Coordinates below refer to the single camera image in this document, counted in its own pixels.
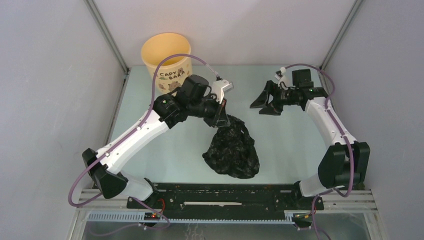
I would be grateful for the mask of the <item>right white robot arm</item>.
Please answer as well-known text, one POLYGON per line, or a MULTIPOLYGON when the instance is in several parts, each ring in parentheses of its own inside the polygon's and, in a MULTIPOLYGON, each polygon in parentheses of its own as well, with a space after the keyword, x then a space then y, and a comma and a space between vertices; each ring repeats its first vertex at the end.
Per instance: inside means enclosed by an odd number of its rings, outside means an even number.
POLYGON ((301 64, 301 69, 285 75, 287 68, 275 73, 277 82, 268 80, 260 95, 250 104, 261 115, 279 116, 285 106, 299 106, 312 119, 327 147, 317 173, 295 183, 291 204, 304 209, 311 197, 336 191, 348 197, 353 188, 366 178, 370 146, 359 142, 342 124, 335 113, 330 95, 323 87, 314 85, 312 66, 301 64))

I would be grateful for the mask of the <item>black trash bag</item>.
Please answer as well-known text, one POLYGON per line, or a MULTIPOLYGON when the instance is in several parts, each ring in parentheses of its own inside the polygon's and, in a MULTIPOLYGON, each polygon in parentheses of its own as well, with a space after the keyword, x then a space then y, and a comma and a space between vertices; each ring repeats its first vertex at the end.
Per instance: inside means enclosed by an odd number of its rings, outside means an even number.
POLYGON ((202 158, 219 175, 251 179, 260 170, 255 140, 244 121, 233 115, 228 119, 230 125, 218 128, 202 158))

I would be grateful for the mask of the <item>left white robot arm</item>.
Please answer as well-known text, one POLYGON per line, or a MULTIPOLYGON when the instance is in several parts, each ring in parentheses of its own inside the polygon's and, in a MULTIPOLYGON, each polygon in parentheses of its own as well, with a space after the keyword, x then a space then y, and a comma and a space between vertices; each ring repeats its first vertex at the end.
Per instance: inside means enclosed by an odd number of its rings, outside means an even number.
POLYGON ((101 195, 105 199, 124 195, 138 199, 145 208, 156 206, 158 194, 153 184, 147 178, 124 176, 123 167, 149 142, 188 117, 201 118, 212 128, 228 127, 225 93, 232 89, 232 82, 220 77, 209 83, 199 75, 190 75, 182 86, 158 96, 152 107, 118 138, 98 150, 86 149, 82 159, 101 195))

